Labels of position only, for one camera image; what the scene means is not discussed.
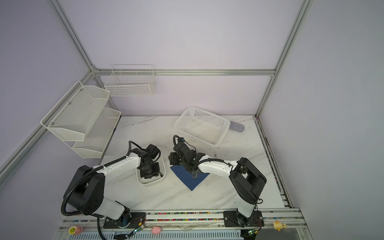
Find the blue paper napkin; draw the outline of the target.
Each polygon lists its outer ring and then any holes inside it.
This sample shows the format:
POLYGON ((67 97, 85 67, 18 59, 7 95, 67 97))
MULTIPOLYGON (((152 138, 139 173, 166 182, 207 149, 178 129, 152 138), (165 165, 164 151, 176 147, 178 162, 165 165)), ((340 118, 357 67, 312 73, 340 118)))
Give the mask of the blue paper napkin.
POLYGON ((192 174, 181 165, 171 166, 171 170, 190 191, 193 191, 209 175, 208 173, 199 173, 196 178, 193 178, 192 174))

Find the white rectangular plastic tray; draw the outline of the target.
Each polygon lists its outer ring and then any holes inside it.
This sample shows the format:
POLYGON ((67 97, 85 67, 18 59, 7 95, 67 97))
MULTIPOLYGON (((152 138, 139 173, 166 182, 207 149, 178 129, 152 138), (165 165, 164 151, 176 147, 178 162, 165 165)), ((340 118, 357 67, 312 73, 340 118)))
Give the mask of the white rectangular plastic tray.
POLYGON ((165 178, 166 168, 163 157, 160 156, 156 159, 157 161, 151 159, 148 154, 140 157, 136 168, 137 180, 140 185, 149 186, 165 178))

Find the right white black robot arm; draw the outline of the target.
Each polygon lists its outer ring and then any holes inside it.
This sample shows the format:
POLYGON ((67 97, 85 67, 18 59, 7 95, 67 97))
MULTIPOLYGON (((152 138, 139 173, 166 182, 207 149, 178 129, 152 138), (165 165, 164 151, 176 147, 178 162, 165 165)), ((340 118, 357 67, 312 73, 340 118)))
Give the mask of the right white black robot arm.
POLYGON ((229 179, 240 200, 235 211, 225 211, 227 227, 263 227, 258 204, 267 178, 247 158, 227 161, 210 157, 187 143, 184 138, 173 136, 174 151, 169 155, 171 169, 192 191, 204 178, 213 174, 229 179))

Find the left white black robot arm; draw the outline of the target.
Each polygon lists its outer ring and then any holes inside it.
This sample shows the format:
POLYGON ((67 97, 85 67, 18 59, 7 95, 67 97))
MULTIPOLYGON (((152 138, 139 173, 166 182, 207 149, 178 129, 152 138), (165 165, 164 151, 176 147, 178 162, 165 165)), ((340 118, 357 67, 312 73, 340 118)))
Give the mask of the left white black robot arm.
POLYGON ((135 170, 137 177, 144 180, 164 177, 159 163, 161 150, 155 145, 148 145, 145 149, 139 145, 132 148, 133 145, 134 142, 130 141, 127 153, 113 161, 95 167, 79 167, 64 193, 61 214, 104 218, 114 221, 121 229, 143 223, 144 214, 135 218, 128 207, 105 197, 107 182, 130 170, 135 170))

